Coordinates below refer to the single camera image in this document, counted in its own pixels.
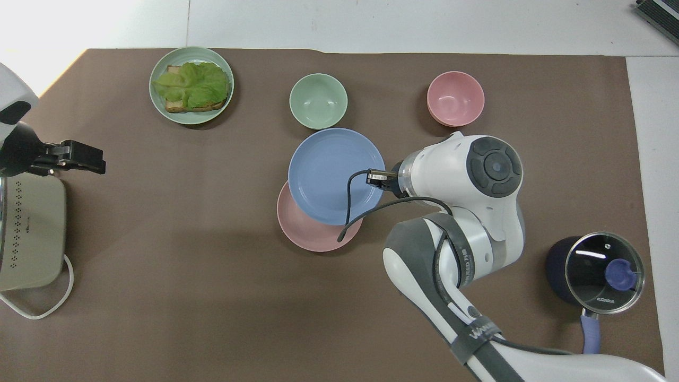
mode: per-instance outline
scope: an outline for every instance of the bread slice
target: bread slice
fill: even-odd
[[[179,73],[179,68],[176,65],[168,65],[168,73]],[[206,105],[203,107],[194,107],[194,108],[188,108],[184,107],[184,104],[182,100],[179,101],[174,101],[170,102],[168,100],[165,100],[165,110],[167,110],[169,113],[185,113],[187,111],[190,111],[192,113],[197,113],[201,111],[210,111],[210,110],[218,110],[221,109],[222,106],[224,106],[224,103],[226,100],[222,100],[222,102],[219,103],[213,103],[211,105]]]

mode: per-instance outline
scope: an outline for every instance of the black strap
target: black strap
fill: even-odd
[[[501,333],[500,328],[490,321],[490,318],[481,316],[458,333],[458,337],[450,344],[450,350],[455,358],[465,365],[483,344],[498,333]]]
[[[424,219],[436,224],[444,231],[444,236],[447,236],[450,245],[455,251],[455,259],[458,262],[459,278],[458,288],[463,288],[474,280],[475,265],[474,255],[471,251],[471,246],[460,225],[455,221],[455,218],[444,213],[434,212],[425,215]]]

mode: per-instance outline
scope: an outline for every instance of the white table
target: white table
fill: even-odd
[[[36,93],[86,48],[627,57],[665,373],[679,381],[679,46],[613,0],[85,0],[3,5],[0,62]]]

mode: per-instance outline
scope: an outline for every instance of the green plate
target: green plate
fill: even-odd
[[[151,82],[157,80],[161,74],[165,73],[168,65],[181,66],[184,63],[214,63],[226,73],[229,80],[229,94],[226,96],[226,102],[221,109],[201,111],[200,113],[169,113],[165,110],[165,98],[161,97],[155,91]],[[234,72],[231,70],[231,67],[226,60],[214,50],[202,48],[200,46],[187,46],[186,48],[175,49],[166,54],[165,57],[161,58],[160,61],[155,64],[155,67],[151,72],[151,78],[149,79],[149,94],[151,95],[153,106],[155,106],[158,112],[165,116],[165,118],[181,124],[201,124],[218,116],[229,105],[229,102],[231,102],[231,97],[234,95]]]

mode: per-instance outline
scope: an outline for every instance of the brown tablecloth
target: brown tablecloth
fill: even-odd
[[[545,254],[563,237],[615,232],[648,278],[637,305],[601,318],[602,353],[663,372],[624,58],[216,50],[234,98],[189,129],[149,100],[168,51],[88,50],[26,117],[44,141],[104,150],[108,169],[61,174],[75,287],[39,322],[0,307],[0,380],[472,381],[382,266],[394,224],[430,210],[383,210],[323,255],[288,241],[276,219],[289,160],[313,133],[289,111],[299,78],[339,79],[349,107],[338,126],[372,140],[390,167],[454,131],[425,99],[448,70],[485,90],[481,117],[461,131],[508,141],[525,171],[524,254],[466,296],[512,341],[579,352],[580,311],[550,290]],[[64,280],[7,295],[44,306]]]

